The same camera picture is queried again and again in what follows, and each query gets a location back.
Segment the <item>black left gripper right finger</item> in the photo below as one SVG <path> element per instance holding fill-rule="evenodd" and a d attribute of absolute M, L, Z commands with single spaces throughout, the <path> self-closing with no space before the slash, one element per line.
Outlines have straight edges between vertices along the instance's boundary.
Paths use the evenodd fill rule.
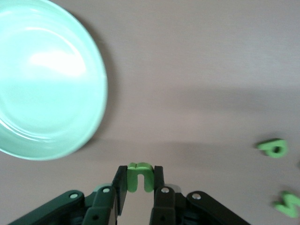
<path fill-rule="evenodd" d="M 248 225 L 249 222 L 205 192 L 184 196 L 165 184 L 163 167 L 154 167 L 154 206 L 151 225 Z"/>

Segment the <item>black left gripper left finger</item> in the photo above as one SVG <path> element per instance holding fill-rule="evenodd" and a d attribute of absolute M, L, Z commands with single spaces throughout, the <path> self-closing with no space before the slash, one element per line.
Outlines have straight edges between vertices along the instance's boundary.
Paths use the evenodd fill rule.
<path fill-rule="evenodd" d="M 85 196 L 67 191 L 11 225 L 116 225 L 127 193 L 127 166 L 118 168 L 111 184 L 103 184 Z"/>

